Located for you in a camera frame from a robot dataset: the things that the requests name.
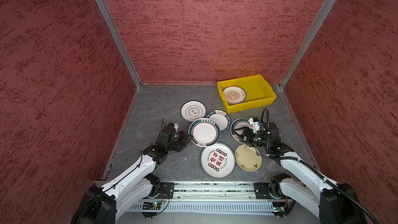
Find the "yellow plate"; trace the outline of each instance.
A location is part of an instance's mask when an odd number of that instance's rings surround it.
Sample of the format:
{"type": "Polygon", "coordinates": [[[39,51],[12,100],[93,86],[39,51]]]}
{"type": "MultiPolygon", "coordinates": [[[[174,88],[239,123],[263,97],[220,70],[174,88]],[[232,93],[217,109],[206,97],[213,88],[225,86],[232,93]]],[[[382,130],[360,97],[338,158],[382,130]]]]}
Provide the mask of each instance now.
{"type": "Polygon", "coordinates": [[[263,161],[261,156],[256,155],[257,152],[261,155],[257,148],[249,147],[246,144],[240,145],[235,150],[236,163],[247,172],[255,172],[263,161]]]}

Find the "textured red wall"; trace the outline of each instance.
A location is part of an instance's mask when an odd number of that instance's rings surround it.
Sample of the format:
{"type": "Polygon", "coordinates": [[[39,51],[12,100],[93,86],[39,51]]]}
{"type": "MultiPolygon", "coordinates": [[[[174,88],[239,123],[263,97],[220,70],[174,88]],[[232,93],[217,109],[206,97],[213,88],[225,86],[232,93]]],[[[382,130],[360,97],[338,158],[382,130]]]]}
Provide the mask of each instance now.
{"type": "Polygon", "coordinates": [[[106,0],[142,82],[279,83],[324,0],[106,0]]]}
{"type": "Polygon", "coordinates": [[[94,0],[0,0],[1,223],[67,223],[135,86],[94,0]]]}
{"type": "Polygon", "coordinates": [[[285,88],[326,175],[398,223],[397,0],[337,0],[285,88]]]}

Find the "yellow bin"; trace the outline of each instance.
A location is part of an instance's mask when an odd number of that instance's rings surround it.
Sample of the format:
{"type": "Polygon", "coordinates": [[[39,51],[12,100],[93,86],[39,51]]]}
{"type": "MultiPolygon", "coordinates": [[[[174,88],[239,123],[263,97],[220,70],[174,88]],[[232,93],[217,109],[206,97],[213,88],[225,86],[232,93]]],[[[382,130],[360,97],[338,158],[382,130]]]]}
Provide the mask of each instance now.
{"type": "Polygon", "coordinates": [[[272,104],[276,99],[276,94],[262,75],[252,75],[217,82],[217,90],[227,113],[266,106],[272,104]],[[231,86],[240,87],[246,92],[246,99],[244,102],[235,105],[226,102],[222,91],[231,86]]]}

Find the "plate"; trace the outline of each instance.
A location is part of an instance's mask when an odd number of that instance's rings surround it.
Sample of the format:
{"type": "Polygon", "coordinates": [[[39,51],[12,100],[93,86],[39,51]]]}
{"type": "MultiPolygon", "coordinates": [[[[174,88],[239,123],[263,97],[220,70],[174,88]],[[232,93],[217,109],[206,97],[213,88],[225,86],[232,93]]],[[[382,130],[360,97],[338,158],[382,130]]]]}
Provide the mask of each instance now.
{"type": "Polygon", "coordinates": [[[203,170],[214,178],[227,177],[235,168],[232,150],[222,143],[203,149],[200,160],[203,170]]]}
{"type": "MultiPolygon", "coordinates": [[[[239,140],[238,136],[236,136],[235,134],[232,133],[233,129],[238,129],[238,128],[241,128],[241,127],[249,127],[250,129],[253,129],[253,127],[251,126],[251,124],[249,122],[249,119],[247,119],[247,118],[238,118],[238,119],[234,120],[234,122],[232,122],[232,124],[231,124],[232,137],[234,137],[234,139],[236,141],[238,141],[239,143],[243,144],[243,142],[241,142],[239,140]]],[[[243,130],[236,131],[236,133],[239,134],[239,135],[241,135],[242,132],[243,132],[243,130]]]]}
{"type": "Polygon", "coordinates": [[[231,127],[231,118],[224,111],[213,110],[206,114],[205,118],[215,121],[220,128],[221,133],[228,131],[228,129],[231,127]]]}
{"type": "Polygon", "coordinates": [[[200,118],[192,122],[188,130],[192,142],[200,147],[215,144],[221,136],[217,123],[209,118],[200,118]]]}
{"type": "Polygon", "coordinates": [[[236,163],[247,172],[255,172],[260,168],[263,161],[262,157],[257,156],[256,153],[261,155],[257,148],[241,144],[235,150],[236,163]]]}
{"type": "Polygon", "coordinates": [[[205,114],[206,107],[199,101],[186,102],[181,108],[181,115],[186,121],[195,121],[205,114]]]}
{"type": "Polygon", "coordinates": [[[222,91],[226,102],[230,104],[239,104],[245,101],[246,92],[240,87],[227,87],[222,91]]]}

